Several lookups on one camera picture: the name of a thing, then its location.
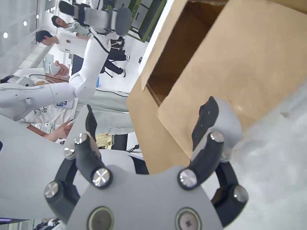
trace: white cloth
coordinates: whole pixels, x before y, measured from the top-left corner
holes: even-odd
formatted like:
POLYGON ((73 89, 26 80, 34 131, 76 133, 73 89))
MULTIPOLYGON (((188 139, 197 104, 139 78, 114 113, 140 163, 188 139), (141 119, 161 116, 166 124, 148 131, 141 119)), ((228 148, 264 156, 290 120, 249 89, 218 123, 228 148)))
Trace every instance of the white cloth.
POLYGON ((57 34, 56 37, 59 41, 57 47, 60 51, 75 54, 81 58, 84 58, 86 45, 88 43, 87 40, 80 39, 73 34, 65 32, 57 34))
POLYGON ((127 134, 134 132, 134 127, 126 105, 129 94, 117 91, 100 92, 89 100, 80 100, 77 104, 76 117, 85 104, 89 104, 97 122, 96 133, 127 134))
MULTIPOLYGON (((29 68, 18 70, 14 75, 29 77, 34 83, 46 81, 45 70, 43 68, 29 68)), ((61 125, 74 118, 77 108, 78 98, 74 99, 71 109, 52 105, 43 106, 30 112, 25 118, 18 122, 28 127, 29 124, 52 123, 61 125)))

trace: white floor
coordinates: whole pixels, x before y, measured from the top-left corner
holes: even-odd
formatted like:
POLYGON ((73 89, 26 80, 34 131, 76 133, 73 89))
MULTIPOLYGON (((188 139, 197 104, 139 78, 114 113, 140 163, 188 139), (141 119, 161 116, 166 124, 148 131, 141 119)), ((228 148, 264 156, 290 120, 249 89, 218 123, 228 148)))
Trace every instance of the white floor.
MULTIPOLYGON (((142 43, 137 39, 126 36, 124 49, 126 50, 126 54, 130 55, 130 60, 114 62, 114 65, 126 70, 126 77, 123 78, 121 75, 106 69, 106 71, 112 75, 113 78, 106 73, 100 74, 100 89, 130 92, 137 81, 137 78, 139 77, 139 73, 137 71, 139 67, 138 61, 139 58, 143 56, 147 45, 148 42, 142 43)), ((137 144, 138 142, 135 132, 128 134, 127 150, 133 148, 137 144)))

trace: man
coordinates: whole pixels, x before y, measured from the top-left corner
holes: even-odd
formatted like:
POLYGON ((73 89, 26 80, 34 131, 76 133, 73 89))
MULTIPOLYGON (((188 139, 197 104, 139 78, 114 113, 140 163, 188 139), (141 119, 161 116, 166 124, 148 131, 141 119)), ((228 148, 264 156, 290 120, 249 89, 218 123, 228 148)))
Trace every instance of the man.
MULTIPOLYGON (((53 25, 57 28, 63 28, 68 32, 76 32, 76 36, 80 39, 89 40, 91 37, 91 33, 88 28, 81 26, 80 24, 73 22, 73 23, 66 23, 62 18, 58 16, 52 16, 51 21, 53 25)), ((119 37, 117 40, 111 40, 111 48, 113 49, 122 49, 124 44, 123 37, 119 37)))
MULTIPOLYGON (((61 67, 60 75, 51 80, 57 82, 68 81, 69 78, 63 77, 68 74, 68 68, 58 61, 55 63, 61 67)), ((45 73, 43 68, 21 69, 14 75, 28 77, 35 84, 41 81, 48 83, 47 77, 49 76, 49 74, 45 73)), ((9 82, 10 77, 8 76, 7 78, 2 79, 1 83, 9 82)), ((67 137, 72 127, 72 125, 68 125, 68 123, 78 116, 81 108, 85 104, 90 104, 97 121, 97 133, 112 135, 127 134, 134 131, 130 115, 126 114, 128 112, 126 105, 128 95, 128 93, 117 91, 96 91, 91 99, 81 100, 75 98, 72 101, 67 101, 65 106, 63 104, 43 106, 30 112, 25 118, 18 122, 36 134, 55 142, 59 138, 67 137), (61 126, 58 127, 54 133, 46 134, 31 125, 35 123, 53 123, 61 126)))
POLYGON ((91 37, 90 31, 86 28, 77 24, 73 23, 66 23, 62 18, 58 16, 52 16, 51 21, 53 25, 57 28, 64 28, 66 31, 69 32, 76 32, 76 36, 80 39, 89 40, 91 37))
MULTIPOLYGON (((41 30, 36 33, 36 41, 43 43, 44 45, 50 46, 52 44, 58 45, 58 49, 63 52, 75 54, 81 58, 84 58, 84 53, 87 45, 87 40, 77 38, 71 34, 59 33, 56 36, 52 36, 50 32, 41 30)), ((123 51, 110 52, 107 60, 104 63, 104 67, 114 71, 117 74, 121 74, 123 77, 126 76, 125 69, 115 66, 110 60, 113 61, 128 61, 129 55, 125 55, 123 51)))

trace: metal screw head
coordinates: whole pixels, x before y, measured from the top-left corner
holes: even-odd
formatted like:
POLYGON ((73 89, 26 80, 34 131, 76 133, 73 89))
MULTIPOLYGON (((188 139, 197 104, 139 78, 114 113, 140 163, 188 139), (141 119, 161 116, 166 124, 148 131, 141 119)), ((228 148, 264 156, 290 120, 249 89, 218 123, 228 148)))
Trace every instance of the metal screw head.
POLYGON ((70 156, 73 156, 74 154, 75 154, 74 149, 64 148, 64 156, 65 157, 70 157, 70 156))
POLYGON ((101 168, 94 173, 93 184, 97 187, 106 185, 109 180, 110 172, 105 168, 101 168))
POLYGON ((83 143, 84 141, 86 141, 87 138, 88 138, 88 135, 86 133, 80 133, 79 137, 75 138, 75 144, 79 145, 83 143))
POLYGON ((44 190, 44 195, 46 198, 52 198, 58 193, 58 191, 59 185, 57 182, 53 181, 46 186, 44 190))
POLYGON ((190 169, 184 169, 179 173, 179 180, 183 186, 193 188, 197 184, 197 177, 190 169))
POLYGON ((249 198, 247 190, 241 185, 235 187, 233 196, 242 203, 245 203, 249 198))
POLYGON ((197 230, 198 220, 194 214, 190 212, 184 212, 179 218, 178 225, 182 230, 197 230))
POLYGON ((224 136, 217 131, 210 133, 210 138, 218 143, 224 142, 224 136))
POLYGON ((107 207, 96 208, 88 219, 89 230, 112 230, 114 226, 114 216, 107 207))

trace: shelving unit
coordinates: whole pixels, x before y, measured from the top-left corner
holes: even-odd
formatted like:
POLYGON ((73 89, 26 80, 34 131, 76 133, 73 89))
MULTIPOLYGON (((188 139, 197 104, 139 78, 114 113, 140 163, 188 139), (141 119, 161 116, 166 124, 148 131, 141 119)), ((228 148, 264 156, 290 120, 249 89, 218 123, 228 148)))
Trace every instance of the shelving unit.
POLYGON ((129 8, 132 13, 129 36, 145 42, 150 39, 166 0, 102 0, 102 10, 129 8))

